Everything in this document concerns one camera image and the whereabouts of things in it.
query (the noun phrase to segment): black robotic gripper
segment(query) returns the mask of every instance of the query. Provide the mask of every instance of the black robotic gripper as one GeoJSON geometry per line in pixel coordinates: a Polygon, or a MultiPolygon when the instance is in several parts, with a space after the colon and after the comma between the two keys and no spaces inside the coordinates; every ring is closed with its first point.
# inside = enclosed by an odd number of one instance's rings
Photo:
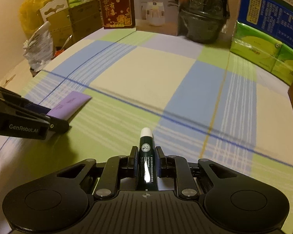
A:
{"type": "Polygon", "coordinates": [[[208,159],[188,163],[155,148],[169,191],[124,191],[138,174],[138,148],[106,163],[86,159],[10,191],[3,212],[12,232],[61,234],[282,234],[289,213],[276,188],[208,159]]]}

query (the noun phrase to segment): plaid tablecloth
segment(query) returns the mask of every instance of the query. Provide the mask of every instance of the plaid tablecloth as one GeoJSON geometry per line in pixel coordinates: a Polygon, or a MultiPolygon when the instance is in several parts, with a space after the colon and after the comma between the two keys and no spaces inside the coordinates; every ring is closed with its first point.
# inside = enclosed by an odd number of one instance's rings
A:
{"type": "Polygon", "coordinates": [[[21,94],[54,107],[70,91],[92,100],[68,133],[0,136],[2,200],[14,187],[86,158],[126,155],[143,127],[166,155],[209,158],[281,190],[293,232],[293,111],[288,86],[221,45],[134,29],[99,31],[55,58],[21,94]]]}

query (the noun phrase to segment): lip balm tube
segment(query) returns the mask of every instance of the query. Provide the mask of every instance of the lip balm tube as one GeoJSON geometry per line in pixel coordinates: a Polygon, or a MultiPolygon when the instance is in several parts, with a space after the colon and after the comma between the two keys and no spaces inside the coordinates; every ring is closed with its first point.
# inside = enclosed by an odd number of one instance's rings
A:
{"type": "Polygon", "coordinates": [[[139,144],[139,172],[137,191],[158,191],[155,172],[155,154],[152,131],[143,128],[139,144]]]}

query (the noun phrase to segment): purple packet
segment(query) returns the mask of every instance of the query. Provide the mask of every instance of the purple packet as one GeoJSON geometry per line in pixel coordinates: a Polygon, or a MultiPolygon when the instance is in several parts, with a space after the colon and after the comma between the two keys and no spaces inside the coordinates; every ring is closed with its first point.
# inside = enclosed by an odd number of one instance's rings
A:
{"type": "Polygon", "coordinates": [[[64,99],[62,99],[54,108],[52,108],[47,115],[68,120],[84,103],[90,100],[91,97],[72,91],[64,99]]]}

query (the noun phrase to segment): ribbed black surface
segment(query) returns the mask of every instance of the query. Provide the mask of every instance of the ribbed black surface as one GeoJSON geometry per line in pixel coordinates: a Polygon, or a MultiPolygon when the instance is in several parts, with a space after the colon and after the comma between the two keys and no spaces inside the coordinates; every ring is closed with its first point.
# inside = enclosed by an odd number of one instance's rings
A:
{"type": "Polygon", "coordinates": [[[216,226],[193,201],[178,199],[173,191],[120,191],[98,201],[75,226],[59,234],[230,234],[216,226]]]}

